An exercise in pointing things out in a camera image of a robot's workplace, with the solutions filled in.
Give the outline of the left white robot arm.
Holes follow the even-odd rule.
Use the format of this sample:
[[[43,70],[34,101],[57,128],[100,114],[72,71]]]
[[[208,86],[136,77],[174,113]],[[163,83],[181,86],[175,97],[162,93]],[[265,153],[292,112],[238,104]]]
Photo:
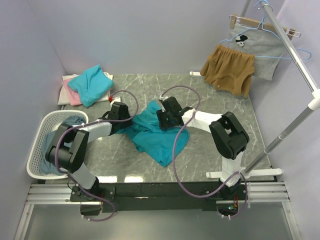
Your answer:
[[[97,119],[96,124],[73,129],[72,125],[62,123],[48,145],[44,158],[57,171],[68,172],[82,186],[82,195],[88,201],[94,201],[100,195],[100,188],[98,178],[84,163],[87,144],[130,127],[133,124],[130,117],[128,106],[115,101],[111,109]]]

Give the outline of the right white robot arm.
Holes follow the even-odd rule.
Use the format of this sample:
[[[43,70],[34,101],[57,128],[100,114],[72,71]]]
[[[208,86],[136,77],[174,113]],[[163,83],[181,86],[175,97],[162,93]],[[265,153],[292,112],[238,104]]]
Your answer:
[[[219,193],[226,200],[232,199],[241,182],[241,160],[250,141],[236,116],[230,111],[213,114],[189,106],[182,108],[173,96],[161,97],[160,102],[164,109],[158,110],[156,115],[161,130],[192,127],[211,133],[216,149],[222,156]]]

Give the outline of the teal t shirt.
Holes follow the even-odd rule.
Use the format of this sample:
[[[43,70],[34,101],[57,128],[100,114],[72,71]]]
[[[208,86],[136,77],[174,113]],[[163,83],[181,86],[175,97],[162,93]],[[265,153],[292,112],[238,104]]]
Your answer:
[[[157,111],[161,109],[161,106],[152,100],[145,110],[132,119],[131,126],[117,133],[127,135],[137,151],[147,153],[162,167],[166,167],[172,162],[173,145],[180,129],[160,129]]]

